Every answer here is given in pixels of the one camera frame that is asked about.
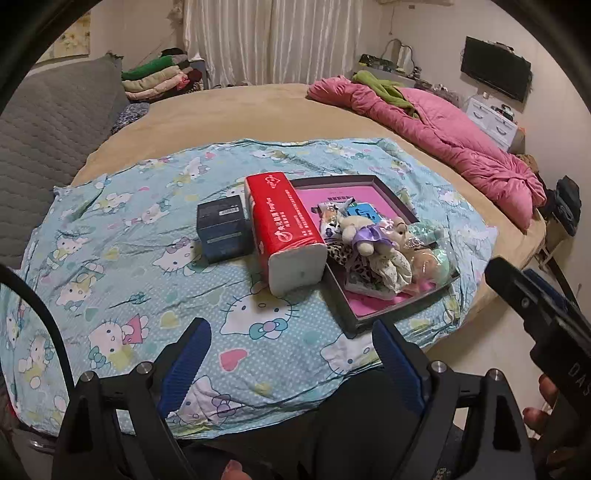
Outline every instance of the dark blue box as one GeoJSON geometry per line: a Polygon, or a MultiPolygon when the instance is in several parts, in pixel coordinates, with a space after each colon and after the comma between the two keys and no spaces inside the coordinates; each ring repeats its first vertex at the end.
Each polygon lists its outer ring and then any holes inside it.
{"type": "Polygon", "coordinates": [[[252,251],[252,233],[238,195],[197,205],[197,234],[210,263],[252,251]]]}

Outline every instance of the gray sofa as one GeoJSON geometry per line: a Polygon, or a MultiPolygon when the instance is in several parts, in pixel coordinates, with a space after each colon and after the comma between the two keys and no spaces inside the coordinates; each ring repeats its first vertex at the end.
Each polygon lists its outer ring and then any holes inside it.
{"type": "Polygon", "coordinates": [[[0,262],[19,268],[31,236],[128,105],[110,54],[25,78],[0,116],[0,262]]]}

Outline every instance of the white drawer cabinet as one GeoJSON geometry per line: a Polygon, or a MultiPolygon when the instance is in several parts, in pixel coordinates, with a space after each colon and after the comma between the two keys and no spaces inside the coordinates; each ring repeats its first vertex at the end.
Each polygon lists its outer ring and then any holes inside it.
{"type": "Polygon", "coordinates": [[[501,150],[509,150],[517,133],[517,125],[475,98],[470,99],[466,115],[492,138],[501,150]]]}

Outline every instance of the hello kitty blanket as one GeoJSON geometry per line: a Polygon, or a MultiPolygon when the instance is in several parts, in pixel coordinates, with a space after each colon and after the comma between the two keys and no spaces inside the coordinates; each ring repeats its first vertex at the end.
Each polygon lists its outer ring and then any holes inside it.
{"type": "MultiPolygon", "coordinates": [[[[204,317],[213,332],[210,350],[183,405],[167,420],[176,436],[197,438],[303,413],[348,375],[379,363],[371,334],[347,339],[318,286],[276,298],[253,256],[214,265],[202,257],[197,204],[243,197],[245,176],[277,170],[291,179],[375,174],[419,219],[442,224],[460,278],[440,301],[397,326],[427,346],[461,325],[496,229],[395,142],[213,144],[55,189],[18,273],[54,316],[74,378],[88,369],[101,377],[129,372],[154,360],[194,317],[204,317]]],[[[24,423],[56,435],[67,395],[53,344],[39,318],[5,288],[0,318],[0,361],[12,405],[24,423]]],[[[120,422],[132,431],[127,416],[120,422]]]]}

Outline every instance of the tissue package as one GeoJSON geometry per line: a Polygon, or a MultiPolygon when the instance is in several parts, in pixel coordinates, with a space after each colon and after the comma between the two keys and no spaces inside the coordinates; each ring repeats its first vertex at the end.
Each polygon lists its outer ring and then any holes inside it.
{"type": "Polygon", "coordinates": [[[245,182],[255,247],[275,296],[318,283],[327,250],[318,229],[282,172],[251,175],[245,182]]]}

